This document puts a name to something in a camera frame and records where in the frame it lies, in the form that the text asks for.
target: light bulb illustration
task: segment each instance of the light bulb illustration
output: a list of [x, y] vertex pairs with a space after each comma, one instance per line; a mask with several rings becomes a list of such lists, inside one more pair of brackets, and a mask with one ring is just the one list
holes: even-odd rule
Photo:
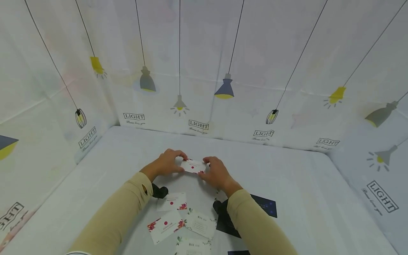
[[323, 6], [322, 10], [320, 11], [320, 15], [319, 15], [319, 17], [318, 17], [317, 20], [316, 20], [315, 26], [313, 27], [313, 29], [312, 29], [312, 31], [311, 31], [311, 33], [310, 33], [310, 35], [309, 35], [309, 38], [308, 38], [308, 40], [307, 40], [305, 46], [303, 47], [302, 53], [300, 54], [299, 59], [297, 60], [297, 63], [296, 63], [296, 65], [295, 65], [295, 67], [294, 67], [294, 69], [293, 69], [293, 71], [292, 71], [292, 74], [290, 75], [289, 80], [288, 80], [288, 82], [286, 83], [285, 89], [284, 89], [284, 91], [283, 91], [283, 93], [282, 93], [282, 95], [281, 95], [281, 98], [279, 99], [279, 102], [278, 102], [276, 108], [275, 108], [274, 110], [272, 110], [272, 111], [268, 114], [268, 116], [266, 117], [266, 124], [272, 124], [272, 123], [275, 122], [276, 117], [278, 116], [278, 113], [279, 113], [279, 110], [278, 110], [279, 104], [280, 104], [280, 102], [282, 101], [283, 95], [285, 94], [286, 89], [288, 88], [288, 85], [289, 85], [289, 83], [290, 83], [290, 80], [292, 79], [292, 76], [293, 76], [293, 74], [295, 73], [295, 70], [296, 70], [296, 68], [297, 68], [297, 65], [299, 64], [299, 62], [300, 62], [300, 60], [301, 60], [301, 58], [302, 58], [302, 56], [303, 56], [303, 53], [304, 53], [304, 51], [305, 51], [305, 49], [306, 49], [306, 47], [307, 47], [307, 44], [309, 43], [310, 38], [312, 37], [312, 34], [313, 34], [313, 32], [314, 32], [314, 30], [315, 30], [315, 28], [316, 28], [316, 25], [317, 25], [317, 23], [319, 22], [320, 16], [322, 15], [324, 8], [326, 7], [326, 4], [327, 4], [327, 0], [326, 0], [326, 2], [324, 3], [324, 6]]
[[346, 90], [346, 85], [348, 83], [348, 81], [351, 79], [351, 77], [354, 75], [354, 73], [357, 71], [357, 69], [360, 67], [361, 63], [364, 61], [364, 59], [366, 59], [367, 55], [370, 53], [370, 51], [374, 48], [375, 44], [378, 42], [378, 40], [381, 38], [381, 36], [384, 34], [385, 30], [387, 30], [387, 28], [390, 26], [391, 22], [394, 20], [394, 18], [397, 16], [397, 14], [399, 13], [399, 11], [402, 9], [402, 7], [405, 5], [407, 1], [405, 1], [401, 7], [399, 8], [399, 10], [396, 12], [396, 14], [394, 15], [394, 17], [390, 20], [390, 22], [388, 23], [388, 25], [384, 28], [384, 30], [382, 31], [382, 33], [380, 34], [380, 36], [375, 40], [374, 44], [371, 46], [371, 48], [367, 51], [367, 53], [364, 55], [363, 59], [360, 61], [360, 63], [358, 63], [358, 65], [356, 66], [356, 68], [354, 69], [354, 71], [350, 74], [350, 76], [348, 77], [348, 79], [346, 80], [346, 82], [344, 83], [344, 85], [342, 87], [338, 87], [337, 90], [326, 100], [324, 100], [324, 102], [326, 102], [324, 104], [324, 106], [327, 106], [327, 109], [329, 109], [332, 105], [334, 105], [334, 107], [336, 107], [337, 103], [342, 103], [342, 101], [340, 101], [341, 99], [343, 99], [343, 95], [344, 95], [344, 91]]
[[49, 57], [50, 57], [50, 59], [51, 59], [51, 62], [53, 63], [55, 69], [57, 70], [57, 72], [58, 72], [58, 74], [59, 74], [59, 76], [60, 76], [62, 82], [64, 83], [64, 86], [65, 86], [65, 88], [67, 89], [67, 92], [68, 92], [68, 94], [69, 94], [69, 97], [71, 98], [72, 102], [74, 103], [74, 106], [75, 106], [75, 108], [76, 108], [76, 111], [75, 111], [75, 120], [76, 120], [76, 122], [77, 122], [79, 128], [82, 129], [82, 128], [86, 125], [86, 117], [85, 117], [85, 114], [84, 114], [83, 110], [78, 109], [78, 107], [77, 107], [77, 105], [76, 105], [76, 103], [75, 103], [75, 101], [74, 101], [74, 98], [72, 97], [71, 93], [69, 92], [69, 89], [68, 89], [68, 87], [67, 87], [67, 84], [65, 83], [64, 78], [62, 78], [62, 75], [61, 75], [60, 71], [58, 70], [57, 65], [56, 65], [55, 62], [54, 62], [54, 59], [53, 59], [53, 57], [52, 57], [52, 55], [51, 55], [51, 53], [50, 53], [50, 51], [49, 51], [49, 49], [48, 49], [48, 47], [47, 47], [47, 44], [45, 43], [44, 38], [42, 37], [42, 35], [41, 35], [41, 33], [40, 33], [40, 30], [38, 29], [37, 23], [36, 23], [35, 20], [34, 20], [33, 14], [31, 13], [30, 7], [28, 6], [27, 0], [24, 0], [24, 2], [25, 2], [25, 4], [26, 4], [26, 6], [27, 6], [28, 12], [30, 13], [30, 16], [31, 16], [31, 19], [32, 19], [32, 21], [33, 21], [33, 23], [34, 23], [34, 26], [35, 26], [35, 28], [37, 29], [38, 35], [40, 36], [40, 38], [41, 38], [41, 40], [42, 40], [42, 43], [44, 44], [44, 47], [45, 47], [45, 49], [46, 49], [47, 52], [48, 52], [48, 55], [49, 55]]
[[388, 168], [390, 166], [390, 160], [391, 160], [391, 154], [398, 149], [398, 146], [403, 144], [406, 140], [408, 140], [408, 137], [400, 142], [397, 145], [392, 146], [389, 150], [386, 151], [378, 151], [378, 152], [369, 152], [372, 157], [368, 158], [367, 161], [372, 162], [370, 167], [376, 166], [377, 171], [379, 172], [381, 170], [381, 167], [384, 167], [385, 170], [388, 172], [390, 169]]
[[13, 152], [18, 139], [0, 135], [0, 160], [5, 159]]
[[144, 66], [142, 67], [142, 76], [140, 77], [140, 88], [147, 92], [156, 92], [156, 85], [154, 84], [153, 78], [150, 76], [150, 71], [147, 69], [146, 61], [144, 59], [142, 31], [140, 30], [139, 11], [137, 9], [136, 0], [135, 0], [135, 5], [136, 5], [137, 24], [139, 25], [140, 45], [142, 46], [142, 55], [143, 55], [143, 64], [144, 64]]
[[80, 127], [81, 129], [86, 126], [86, 116], [82, 109], [77, 109], [77, 111], [75, 112], [75, 119], [77, 121], [78, 127]]
[[183, 102], [181, 95], [177, 96], [177, 102], [174, 104], [174, 106], [172, 108], [170, 108], [171, 110], [175, 110], [174, 114], [176, 114], [177, 112], [179, 113], [179, 117], [181, 116], [181, 112], [183, 112], [184, 114], [186, 113], [186, 110], [190, 110], [187, 108], [186, 104]]
[[95, 52], [93, 51], [93, 47], [91, 43], [91, 38], [89, 37], [88, 30], [85, 26], [85, 21], [84, 21], [84, 18], [82, 17], [82, 13], [81, 13], [81, 9], [79, 8], [78, 1], [75, 0], [75, 3], [77, 4], [77, 8], [78, 8], [79, 15], [81, 16], [82, 24], [84, 25], [86, 35], [88, 36], [89, 45], [91, 46], [93, 57], [91, 56], [90, 59], [91, 59], [91, 65], [92, 65], [93, 71], [95, 72], [95, 75], [97, 78], [101, 78], [102, 80], [104, 80], [107, 77], [107, 73], [105, 72], [105, 69], [102, 68], [99, 58], [95, 56]]
[[342, 103], [344, 91], [346, 90], [345, 87], [338, 87], [337, 90], [329, 96], [328, 99], [323, 100], [325, 102], [324, 106], [327, 106], [327, 109], [330, 109], [330, 107], [333, 105], [333, 107], [336, 107], [337, 103]]
[[177, 102], [174, 104], [174, 106], [172, 108], [170, 108], [171, 110], [175, 110], [174, 114], [176, 114], [178, 112], [179, 117], [181, 117], [181, 112], [183, 112], [184, 114], [187, 114], [186, 110], [190, 110], [187, 108], [186, 104], [183, 102], [182, 97], [181, 97], [181, 0], [179, 0], [179, 94], [177, 95]]
[[266, 123], [267, 124], [272, 124], [275, 121], [276, 117], [278, 116], [278, 113], [279, 113], [279, 110], [277, 110], [277, 109], [272, 110], [269, 113], [268, 117], [266, 117]]

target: hanging lamp illustration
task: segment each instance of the hanging lamp illustration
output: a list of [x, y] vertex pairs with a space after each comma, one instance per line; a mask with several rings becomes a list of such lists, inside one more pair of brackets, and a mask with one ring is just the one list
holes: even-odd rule
[[75, 0], [75, 3], [77, 4], [78, 12], [79, 12], [79, 15], [81, 16], [82, 24], [84, 25], [84, 29], [85, 29], [86, 35], [88, 37], [89, 45], [91, 46], [91, 50], [92, 50], [92, 54], [93, 54], [93, 57], [92, 56], [90, 57], [92, 68], [93, 68], [93, 70], [95, 72], [96, 77], [97, 78], [101, 77], [102, 80], [103, 80], [104, 78], [106, 78], [107, 73], [105, 72], [105, 69], [102, 68], [102, 65], [101, 65], [101, 63], [99, 61], [99, 58], [95, 56], [95, 52], [93, 51], [93, 47], [92, 47], [92, 43], [91, 43], [91, 38], [89, 37], [88, 30], [87, 30], [87, 28], [85, 26], [85, 21], [84, 21], [84, 18], [82, 17], [81, 9], [79, 8], [77, 0]]
[[0, 160], [5, 159], [13, 152], [18, 139], [0, 135]]
[[394, 15], [394, 17], [390, 20], [390, 22], [388, 23], [388, 25], [384, 28], [384, 30], [382, 31], [382, 33], [380, 34], [380, 36], [377, 38], [377, 40], [374, 42], [374, 44], [371, 46], [371, 48], [367, 51], [367, 53], [364, 55], [363, 59], [360, 61], [360, 63], [357, 65], [357, 67], [354, 69], [354, 71], [351, 73], [351, 75], [348, 77], [348, 79], [346, 80], [346, 82], [344, 83], [344, 85], [342, 87], [338, 87], [336, 89], [336, 91], [331, 94], [328, 99], [323, 100], [324, 106], [327, 106], [327, 109], [330, 109], [330, 107], [333, 105], [334, 107], [336, 107], [337, 103], [342, 103], [342, 99], [344, 96], [344, 92], [346, 91], [346, 85], [348, 83], [348, 81], [350, 80], [350, 78], [353, 76], [353, 74], [357, 71], [357, 69], [360, 67], [361, 63], [364, 61], [364, 59], [367, 57], [367, 55], [370, 53], [370, 51], [373, 49], [374, 45], [378, 42], [378, 40], [381, 38], [381, 36], [384, 34], [385, 30], [387, 30], [387, 28], [390, 26], [391, 22], [394, 20], [394, 18], [397, 16], [397, 14], [399, 13], [399, 11], [402, 9], [402, 7], [405, 5], [407, 1], [405, 0], [405, 2], [401, 5], [401, 7], [399, 8], [399, 10], [396, 12], [396, 14]]
[[379, 172], [381, 169], [381, 166], [385, 168], [388, 172], [390, 169], [388, 166], [390, 165], [390, 160], [391, 160], [391, 154], [398, 149], [398, 146], [403, 144], [406, 140], [408, 140], [408, 137], [405, 138], [404, 141], [400, 142], [398, 145], [392, 146], [389, 150], [386, 151], [378, 151], [378, 152], [369, 152], [369, 154], [373, 157], [368, 158], [367, 161], [373, 161], [370, 165], [370, 167], [376, 165], [377, 166], [377, 171]]
[[179, 0], [179, 94], [177, 95], [177, 102], [174, 104], [171, 110], [175, 110], [174, 114], [178, 112], [179, 117], [181, 113], [186, 113], [186, 110], [189, 111], [190, 109], [187, 108], [186, 104], [183, 102], [181, 97], [181, 0]]
[[232, 90], [232, 87], [231, 87], [232, 79], [231, 79], [230, 71], [231, 71], [231, 65], [232, 65], [232, 58], [234, 56], [234, 51], [235, 51], [235, 45], [237, 43], [239, 25], [241, 23], [241, 17], [242, 17], [242, 11], [244, 9], [244, 3], [245, 3], [245, 0], [242, 1], [241, 13], [239, 15], [239, 21], [238, 21], [238, 27], [237, 27], [237, 33], [235, 35], [234, 47], [232, 49], [232, 54], [231, 54], [230, 67], [228, 68], [228, 73], [225, 74], [225, 78], [223, 79], [224, 83], [217, 90], [217, 92], [214, 94], [216, 97], [221, 98], [221, 99], [229, 99], [229, 98], [234, 97], [234, 91]]
[[398, 103], [408, 94], [408, 91], [398, 100], [392, 103], [387, 103], [386, 107], [375, 110], [370, 113], [366, 120], [370, 122], [374, 127], [379, 127], [384, 123], [391, 115], [391, 112], [397, 108]]
[[143, 55], [143, 64], [142, 67], [142, 76], [140, 77], [140, 88], [147, 92], [156, 92], [156, 86], [152, 77], [150, 76], [150, 71], [146, 67], [146, 61], [144, 59], [144, 50], [143, 50], [143, 41], [142, 41], [142, 31], [140, 30], [140, 20], [139, 20], [139, 11], [137, 9], [137, 1], [135, 0], [136, 5], [136, 15], [137, 15], [137, 24], [139, 25], [139, 35], [140, 35], [140, 45], [142, 46], [142, 55]]
[[295, 70], [296, 70], [296, 68], [297, 68], [297, 65], [299, 64], [299, 62], [300, 62], [300, 60], [301, 60], [301, 58], [302, 58], [302, 55], [303, 55], [303, 53], [304, 53], [304, 51], [305, 51], [305, 49], [306, 49], [306, 46], [307, 46], [307, 44], [309, 43], [310, 38], [312, 37], [312, 34], [313, 34], [313, 32], [314, 32], [314, 30], [315, 30], [315, 28], [316, 28], [317, 23], [319, 22], [320, 16], [322, 15], [324, 8], [326, 7], [327, 1], [328, 1], [328, 0], [326, 0], [326, 2], [324, 3], [324, 6], [323, 6], [323, 8], [322, 8], [322, 10], [320, 11], [319, 17], [317, 18], [316, 23], [315, 23], [315, 25], [314, 25], [314, 27], [313, 27], [313, 29], [312, 29], [312, 32], [310, 33], [309, 38], [307, 39], [306, 44], [305, 44], [305, 46], [303, 47], [302, 53], [300, 54], [299, 59], [297, 60], [297, 63], [296, 63], [296, 65], [295, 65], [295, 68], [293, 69], [292, 74], [290, 75], [289, 80], [288, 80], [288, 82], [286, 83], [285, 89], [284, 89], [284, 91], [283, 91], [283, 93], [282, 93], [281, 98], [279, 99], [279, 102], [278, 102], [276, 108], [275, 108], [274, 110], [272, 110], [272, 111], [268, 114], [268, 116], [266, 117], [266, 124], [272, 124], [273, 122], [275, 122], [276, 117], [278, 116], [278, 113], [279, 113], [279, 110], [278, 110], [279, 104], [280, 104], [280, 102], [282, 101], [283, 95], [285, 94], [286, 89], [288, 88], [288, 85], [289, 85], [289, 83], [290, 83], [290, 80], [292, 79], [293, 74], [295, 73]]
[[80, 109], [80, 108], [77, 107], [77, 105], [76, 105], [74, 99], [72, 98], [72, 95], [71, 95], [71, 93], [69, 92], [69, 89], [68, 89], [68, 87], [67, 87], [67, 84], [65, 83], [64, 78], [62, 78], [62, 75], [61, 75], [60, 71], [58, 70], [57, 65], [55, 64], [54, 59], [53, 59], [53, 57], [52, 57], [52, 55], [51, 55], [51, 53], [50, 53], [50, 51], [49, 51], [47, 45], [45, 44], [44, 38], [42, 37], [42, 35], [41, 35], [41, 33], [40, 33], [40, 30], [38, 29], [37, 23], [36, 23], [35, 20], [34, 20], [33, 14], [31, 13], [30, 7], [28, 6], [27, 0], [24, 0], [24, 2], [25, 2], [25, 4], [26, 4], [26, 6], [27, 6], [28, 12], [30, 13], [31, 19], [33, 20], [34, 26], [35, 26], [35, 28], [37, 29], [38, 34], [40, 35], [40, 38], [41, 38], [41, 40], [42, 40], [42, 43], [44, 44], [45, 49], [46, 49], [47, 52], [48, 52], [48, 55], [49, 55], [49, 57], [50, 57], [50, 59], [51, 59], [51, 62], [53, 63], [55, 69], [57, 70], [57, 72], [58, 72], [58, 74], [59, 74], [59, 76], [60, 76], [62, 82], [63, 82], [64, 85], [65, 85], [65, 88], [67, 89], [67, 92], [68, 92], [68, 94], [69, 94], [69, 96], [70, 96], [72, 102], [74, 103], [74, 106], [75, 106], [75, 108], [76, 108], [76, 111], [75, 111], [75, 120], [76, 120], [76, 122], [77, 122], [77, 124], [78, 124], [78, 127], [79, 127], [80, 129], [82, 129], [82, 128], [84, 128], [84, 126], [86, 126], [85, 113], [84, 113], [84, 111], [83, 111], [82, 109]]

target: gray lamp shade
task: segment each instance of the gray lamp shade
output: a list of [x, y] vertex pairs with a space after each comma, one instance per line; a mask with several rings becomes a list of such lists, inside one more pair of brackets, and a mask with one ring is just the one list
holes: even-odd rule
[[368, 120], [374, 127], [379, 127], [383, 122], [388, 119], [391, 112], [397, 108], [398, 102], [393, 101], [392, 103], [387, 103], [387, 106], [380, 108], [370, 113], [366, 120]]
[[234, 97], [234, 92], [232, 91], [231, 87], [231, 74], [226, 73], [225, 78], [223, 79], [223, 85], [217, 90], [214, 94], [216, 97], [221, 99], [229, 99]]
[[156, 92], [156, 86], [150, 76], [150, 71], [147, 67], [142, 68], [142, 76], [140, 77], [140, 88], [149, 92]]
[[186, 104], [181, 99], [181, 95], [177, 95], [177, 102], [174, 104], [174, 107], [177, 108], [177, 110], [179, 111], [187, 107]]
[[398, 149], [397, 145], [394, 145], [393, 147], [391, 147], [391, 149], [389, 149], [388, 151], [379, 151], [379, 152], [375, 152], [375, 154], [378, 156], [377, 157], [377, 161], [379, 163], [384, 162], [387, 166], [390, 165], [390, 158], [391, 158], [391, 153], [393, 153], [394, 151], [396, 151], [396, 149]]

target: photo backdrop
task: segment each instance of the photo backdrop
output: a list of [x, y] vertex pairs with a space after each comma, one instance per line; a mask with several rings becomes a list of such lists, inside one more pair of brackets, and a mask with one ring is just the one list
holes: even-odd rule
[[[363, 200], [360, 180], [401, 181], [376, 152], [408, 136], [393, 120], [406, 116], [406, 2], [1, 1], [0, 250], [117, 123], [329, 153]], [[372, 142], [367, 179], [357, 138]], [[385, 218], [404, 248], [407, 222]]]
[[66, 6], [28, 5], [0, 3], [0, 251], [116, 123]]

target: white table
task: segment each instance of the white table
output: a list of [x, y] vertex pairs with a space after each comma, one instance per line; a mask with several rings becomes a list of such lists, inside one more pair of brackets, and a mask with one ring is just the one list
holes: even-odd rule
[[[215, 155], [250, 193], [276, 201], [275, 220], [299, 254], [396, 254], [324, 154], [115, 126], [17, 234], [4, 255], [64, 254], [104, 201], [167, 148], [181, 149], [195, 160]], [[188, 207], [214, 214], [215, 190], [198, 177], [174, 175], [157, 178], [155, 183], [167, 186], [171, 193], [186, 192]], [[174, 254], [178, 235], [205, 239], [182, 228], [154, 246], [146, 226], [165, 213], [156, 212], [152, 199], [118, 254]], [[241, 239], [216, 231], [212, 254], [245, 249]]]

